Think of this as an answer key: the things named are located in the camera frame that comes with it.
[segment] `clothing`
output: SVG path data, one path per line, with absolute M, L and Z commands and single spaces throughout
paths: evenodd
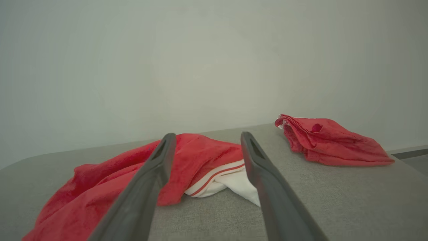
M 294 118 L 281 114 L 275 126 L 284 129 L 291 150 L 306 160 L 330 166 L 382 166 L 394 163 L 373 139 L 350 132 L 330 119 Z
M 158 205 L 177 204 L 185 192 L 203 197 L 236 183 L 251 186 L 246 176 L 242 179 L 242 175 L 233 175 L 245 171 L 241 145 L 197 134 L 180 134 L 176 141 L 171 176 L 159 192 Z M 75 168 L 74 177 L 49 199 L 34 229 L 23 240 L 86 240 L 159 142 L 127 151 L 101 164 Z M 221 181 L 222 175 L 229 181 Z M 257 203 L 254 187 L 242 193 Z

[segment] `gray tabletop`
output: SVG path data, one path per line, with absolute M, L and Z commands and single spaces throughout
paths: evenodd
M 428 240 L 428 180 L 400 160 L 331 167 L 290 151 L 272 124 L 203 133 L 239 143 L 250 131 L 330 240 Z M 28 158 L 0 170 L 0 237 L 20 240 L 74 167 L 100 163 L 151 141 Z M 157 207 L 150 240 L 267 240 L 260 208 L 230 190 Z

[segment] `white cloth with red stripe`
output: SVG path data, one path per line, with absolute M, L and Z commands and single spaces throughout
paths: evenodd
M 248 180 L 244 160 L 212 169 L 184 193 L 191 197 L 203 198 L 226 188 L 260 207 L 257 189 Z

